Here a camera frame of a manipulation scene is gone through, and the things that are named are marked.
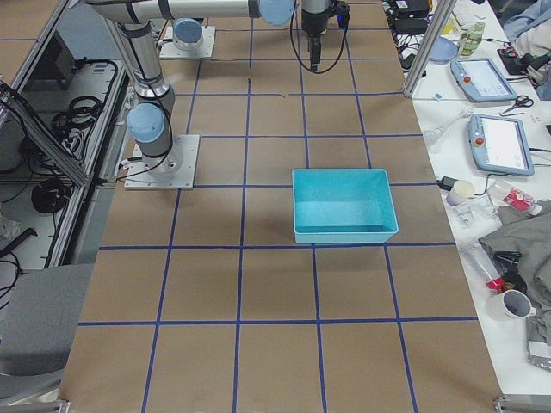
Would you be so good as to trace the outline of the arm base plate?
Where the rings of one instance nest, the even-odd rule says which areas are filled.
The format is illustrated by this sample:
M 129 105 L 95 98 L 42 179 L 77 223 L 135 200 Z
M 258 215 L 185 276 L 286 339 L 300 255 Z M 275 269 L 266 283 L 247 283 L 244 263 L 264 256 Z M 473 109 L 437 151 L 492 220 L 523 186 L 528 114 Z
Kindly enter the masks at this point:
M 203 27 L 191 22 L 176 21 L 176 26 L 168 27 L 164 33 L 159 57 L 174 59 L 210 59 L 214 51 L 216 29 Z
M 155 169 L 147 166 L 155 163 L 146 157 L 131 163 L 130 177 L 125 179 L 126 190 L 171 190 L 192 189 L 194 187 L 197 157 L 200 145 L 199 134 L 180 134 L 173 138 L 173 146 L 168 157 Z

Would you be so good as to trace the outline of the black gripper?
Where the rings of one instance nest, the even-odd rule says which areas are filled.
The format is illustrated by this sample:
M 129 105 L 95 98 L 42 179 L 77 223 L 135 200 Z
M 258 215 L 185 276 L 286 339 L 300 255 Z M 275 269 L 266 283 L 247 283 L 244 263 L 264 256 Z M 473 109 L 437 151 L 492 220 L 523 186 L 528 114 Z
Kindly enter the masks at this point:
M 308 38 L 310 72 L 316 72 L 321 60 L 321 34 L 328 21 L 337 18 L 337 24 L 346 34 L 349 27 L 349 5 L 337 0 L 304 0 L 301 2 L 301 28 Z

